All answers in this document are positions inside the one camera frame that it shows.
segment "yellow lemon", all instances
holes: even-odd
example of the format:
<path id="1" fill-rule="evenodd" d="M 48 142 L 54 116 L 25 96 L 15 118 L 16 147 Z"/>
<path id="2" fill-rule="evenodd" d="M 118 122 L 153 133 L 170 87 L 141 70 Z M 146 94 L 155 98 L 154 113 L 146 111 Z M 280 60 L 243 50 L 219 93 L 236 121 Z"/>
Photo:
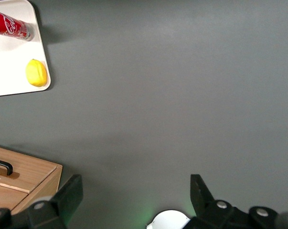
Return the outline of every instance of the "yellow lemon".
<path id="1" fill-rule="evenodd" d="M 35 59 L 29 61 L 26 66 L 28 82 L 36 87 L 42 87 L 47 83 L 47 73 L 44 65 Z"/>

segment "coca-cola logo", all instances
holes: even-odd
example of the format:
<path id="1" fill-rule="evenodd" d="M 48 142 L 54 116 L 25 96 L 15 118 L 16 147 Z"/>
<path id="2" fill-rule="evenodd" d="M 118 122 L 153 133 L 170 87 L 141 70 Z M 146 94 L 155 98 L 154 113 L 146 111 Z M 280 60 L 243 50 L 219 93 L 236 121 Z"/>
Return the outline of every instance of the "coca-cola logo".
<path id="1" fill-rule="evenodd" d="M 1 15 L 3 16 L 7 32 L 9 34 L 14 34 L 15 22 L 14 22 L 13 18 L 11 18 L 11 17 L 9 17 L 7 15 L 4 15 L 4 14 L 1 14 Z"/>

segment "wooden box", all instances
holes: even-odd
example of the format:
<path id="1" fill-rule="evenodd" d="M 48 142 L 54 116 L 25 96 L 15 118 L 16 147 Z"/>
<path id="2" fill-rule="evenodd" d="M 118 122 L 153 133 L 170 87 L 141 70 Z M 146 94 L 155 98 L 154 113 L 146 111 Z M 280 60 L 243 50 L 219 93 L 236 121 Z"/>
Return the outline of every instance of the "wooden box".
<path id="1" fill-rule="evenodd" d="M 59 186 L 62 165 L 0 148 L 0 161 L 13 166 L 13 173 L 0 166 L 0 208 L 16 214 L 37 198 L 53 196 Z"/>

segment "red bottle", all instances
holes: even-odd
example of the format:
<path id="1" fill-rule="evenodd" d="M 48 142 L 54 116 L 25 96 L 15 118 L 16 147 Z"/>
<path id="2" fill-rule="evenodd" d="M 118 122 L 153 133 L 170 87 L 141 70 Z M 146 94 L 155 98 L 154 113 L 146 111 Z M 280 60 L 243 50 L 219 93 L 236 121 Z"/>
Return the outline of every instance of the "red bottle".
<path id="1" fill-rule="evenodd" d="M 31 41 L 34 37 L 34 29 L 28 23 L 0 13 L 0 35 Z"/>

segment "drawer handle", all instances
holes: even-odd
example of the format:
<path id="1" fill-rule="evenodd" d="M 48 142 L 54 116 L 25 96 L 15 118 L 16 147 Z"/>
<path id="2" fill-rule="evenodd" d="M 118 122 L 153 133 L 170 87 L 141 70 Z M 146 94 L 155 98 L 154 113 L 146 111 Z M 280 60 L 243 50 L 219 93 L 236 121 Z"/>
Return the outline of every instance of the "drawer handle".
<path id="1" fill-rule="evenodd" d="M 5 162 L 5 161 L 0 161 L 0 166 L 4 166 L 7 169 L 7 176 L 12 174 L 13 167 L 10 163 Z"/>

